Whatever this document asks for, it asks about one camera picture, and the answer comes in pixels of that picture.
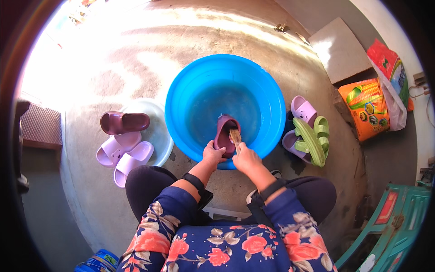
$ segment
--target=blue plastic basin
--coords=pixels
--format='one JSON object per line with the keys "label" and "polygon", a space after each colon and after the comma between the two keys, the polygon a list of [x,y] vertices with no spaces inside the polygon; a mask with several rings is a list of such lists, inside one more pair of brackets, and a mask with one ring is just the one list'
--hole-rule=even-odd
{"label": "blue plastic basin", "polygon": [[[218,117],[240,123],[242,140],[266,157],[281,138],[285,103],[272,76],[255,62],[234,55],[211,55],[186,66],[172,82],[165,120],[174,143],[194,161],[214,139]],[[228,159],[218,169],[235,169]]]}

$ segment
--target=orange bag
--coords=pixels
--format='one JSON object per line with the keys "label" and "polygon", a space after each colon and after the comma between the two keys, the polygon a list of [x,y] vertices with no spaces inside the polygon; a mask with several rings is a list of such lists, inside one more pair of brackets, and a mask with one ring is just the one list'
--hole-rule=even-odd
{"label": "orange bag", "polygon": [[377,78],[355,82],[338,89],[354,119],[359,141],[390,128],[390,117]]}

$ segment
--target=black wristband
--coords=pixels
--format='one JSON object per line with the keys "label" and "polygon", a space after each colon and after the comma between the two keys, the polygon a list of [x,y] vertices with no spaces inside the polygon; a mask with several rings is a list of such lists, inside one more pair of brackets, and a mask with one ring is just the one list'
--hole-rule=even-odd
{"label": "black wristband", "polygon": [[261,198],[263,201],[266,201],[266,199],[271,196],[271,194],[275,193],[277,190],[281,189],[285,186],[285,181],[283,179],[277,178],[276,181],[269,185],[264,191],[260,193]]}
{"label": "black wristband", "polygon": [[205,187],[200,179],[198,179],[197,177],[195,177],[194,175],[189,174],[189,173],[184,174],[182,178],[187,180],[188,182],[190,182],[193,186],[195,186],[195,188],[198,190],[198,194],[200,196],[203,195],[203,193],[205,191]]}

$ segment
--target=floral shirt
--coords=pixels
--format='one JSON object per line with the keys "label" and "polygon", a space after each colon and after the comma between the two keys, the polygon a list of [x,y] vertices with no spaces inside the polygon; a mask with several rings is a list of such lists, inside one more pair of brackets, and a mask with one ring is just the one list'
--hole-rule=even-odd
{"label": "floral shirt", "polygon": [[118,272],[335,271],[317,223],[287,189],[263,207],[265,225],[191,226],[197,210],[185,190],[167,187],[150,205]]}

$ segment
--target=plastic bag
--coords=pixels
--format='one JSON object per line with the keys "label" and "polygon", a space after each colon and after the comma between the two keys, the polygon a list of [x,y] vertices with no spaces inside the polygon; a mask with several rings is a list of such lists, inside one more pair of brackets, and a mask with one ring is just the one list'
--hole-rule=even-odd
{"label": "plastic bag", "polygon": [[408,79],[402,60],[378,39],[367,50],[367,56],[378,73],[390,115],[390,129],[401,130],[406,125],[408,107]]}
{"label": "plastic bag", "polygon": [[390,128],[384,92],[376,78],[341,86],[338,92],[350,110],[359,141]]}

